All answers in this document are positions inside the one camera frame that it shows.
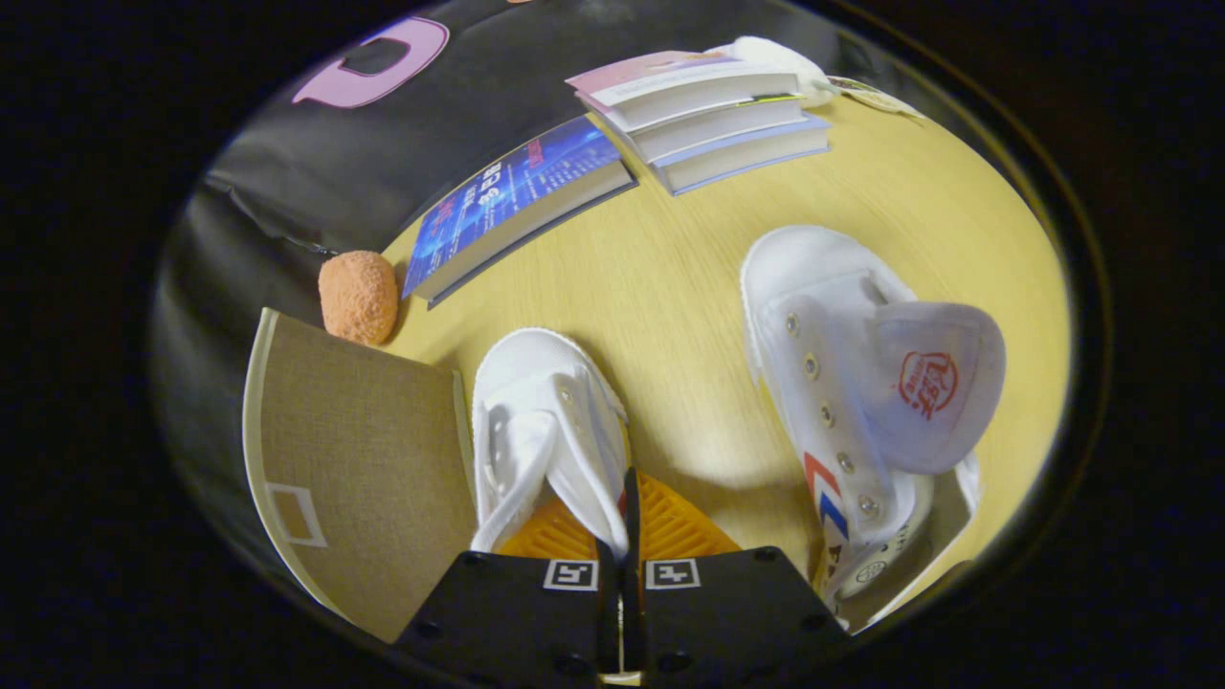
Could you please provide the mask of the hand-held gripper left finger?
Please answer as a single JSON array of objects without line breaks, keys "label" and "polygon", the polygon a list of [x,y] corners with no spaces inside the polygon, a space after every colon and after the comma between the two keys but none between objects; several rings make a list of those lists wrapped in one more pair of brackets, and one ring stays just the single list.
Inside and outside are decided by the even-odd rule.
[{"label": "hand-held gripper left finger", "polygon": [[459,553],[394,652],[467,685],[600,685],[621,667],[612,550],[548,499],[492,552]]}]

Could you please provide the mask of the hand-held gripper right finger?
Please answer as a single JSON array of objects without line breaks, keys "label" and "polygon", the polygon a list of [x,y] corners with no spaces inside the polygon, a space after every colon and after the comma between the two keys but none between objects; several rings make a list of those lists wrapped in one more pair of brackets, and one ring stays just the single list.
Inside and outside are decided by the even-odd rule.
[{"label": "hand-held gripper right finger", "polygon": [[630,470],[624,660],[644,687],[817,687],[853,646],[778,546],[744,548]]}]

